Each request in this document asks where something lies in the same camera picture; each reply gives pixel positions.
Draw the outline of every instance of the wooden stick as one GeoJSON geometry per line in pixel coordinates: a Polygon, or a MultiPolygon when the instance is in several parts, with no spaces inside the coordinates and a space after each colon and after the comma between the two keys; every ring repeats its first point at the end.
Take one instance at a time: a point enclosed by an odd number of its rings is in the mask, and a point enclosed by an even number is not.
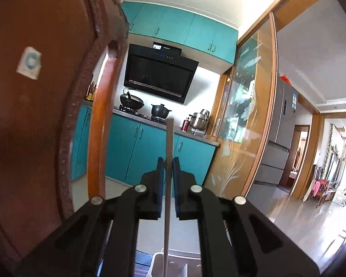
{"type": "Polygon", "coordinates": [[[173,136],[174,119],[165,120],[167,126],[166,151],[165,151],[165,218],[164,218],[164,267],[163,277],[167,276],[168,249],[169,249],[169,224],[170,224],[170,196],[172,188],[172,165],[173,165],[173,136]]]}

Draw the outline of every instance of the red bottle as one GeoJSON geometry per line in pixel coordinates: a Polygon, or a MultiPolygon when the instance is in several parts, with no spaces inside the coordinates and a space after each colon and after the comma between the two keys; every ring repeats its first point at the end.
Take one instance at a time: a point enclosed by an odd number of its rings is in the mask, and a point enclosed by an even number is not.
{"type": "Polygon", "coordinates": [[[182,130],[182,131],[187,131],[187,128],[188,128],[189,124],[190,124],[190,118],[187,117],[187,119],[185,119],[185,120],[183,121],[181,130],[182,130]]]}

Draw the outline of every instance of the teal cabinet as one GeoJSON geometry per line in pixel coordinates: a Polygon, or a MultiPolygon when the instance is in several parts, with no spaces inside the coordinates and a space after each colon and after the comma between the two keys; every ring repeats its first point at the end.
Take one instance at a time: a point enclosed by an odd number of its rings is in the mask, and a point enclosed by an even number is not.
{"type": "Polygon", "coordinates": [[[86,106],[81,106],[80,111],[78,113],[77,123],[76,123],[76,129],[75,129],[75,135],[73,137],[73,146],[72,146],[72,158],[71,158],[71,165],[70,165],[70,180],[76,180],[76,166],[77,166],[77,158],[78,158],[78,151],[80,147],[80,141],[82,136],[82,130],[84,126],[84,121],[87,116],[87,110],[89,108],[86,106]]]}
{"type": "Polygon", "coordinates": [[[124,182],[140,125],[120,115],[112,116],[105,158],[107,177],[124,182]]]}
{"type": "Polygon", "coordinates": [[[155,37],[184,44],[194,13],[177,8],[165,7],[165,14],[155,32],[155,37]]]}
{"type": "Polygon", "coordinates": [[[234,63],[238,31],[227,25],[218,23],[211,46],[211,55],[234,63]]]}
{"type": "Polygon", "coordinates": [[[91,121],[91,108],[87,107],[86,118],[84,120],[82,134],[79,143],[76,173],[74,180],[80,178],[87,171],[87,147],[89,145],[89,123],[91,121]]]}
{"type": "Polygon", "coordinates": [[[165,11],[166,7],[164,6],[144,4],[134,19],[129,32],[154,37],[165,11]]]}
{"type": "Polygon", "coordinates": [[[133,21],[138,15],[142,6],[143,6],[143,3],[138,3],[138,2],[123,2],[122,3],[122,9],[124,11],[124,14],[127,17],[129,28],[132,27],[133,21]]]}
{"type": "Polygon", "coordinates": [[[209,54],[217,24],[214,20],[195,15],[184,45],[209,54]]]}
{"type": "Polygon", "coordinates": [[[180,136],[174,150],[181,170],[194,174],[196,183],[202,185],[213,157],[215,146],[180,136]]]}
{"type": "MultiPolygon", "coordinates": [[[[173,146],[178,136],[174,136],[173,146]]],[[[158,158],[165,159],[166,132],[145,124],[141,124],[137,140],[129,163],[125,182],[131,185],[139,184],[144,173],[154,171],[158,158]]]]}

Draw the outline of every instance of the white sticker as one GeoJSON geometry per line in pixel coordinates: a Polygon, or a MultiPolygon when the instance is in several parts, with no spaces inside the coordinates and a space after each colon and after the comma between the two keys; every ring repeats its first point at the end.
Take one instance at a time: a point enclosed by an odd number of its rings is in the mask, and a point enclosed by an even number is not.
{"type": "Polygon", "coordinates": [[[17,73],[37,80],[41,70],[41,53],[32,47],[24,49],[17,67],[17,73]]]}

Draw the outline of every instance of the black pot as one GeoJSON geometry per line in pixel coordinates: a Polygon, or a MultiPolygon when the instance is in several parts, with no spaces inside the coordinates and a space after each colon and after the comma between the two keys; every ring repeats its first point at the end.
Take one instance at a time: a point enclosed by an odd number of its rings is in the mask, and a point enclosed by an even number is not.
{"type": "Polygon", "coordinates": [[[151,115],[158,118],[167,118],[170,110],[164,107],[164,104],[152,105],[151,115]]]}
{"type": "Polygon", "coordinates": [[[143,101],[134,95],[131,95],[129,91],[126,94],[120,95],[121,104],[125,107],[129,107],[134,110],[139,110],[144,106],[143,101]]]}

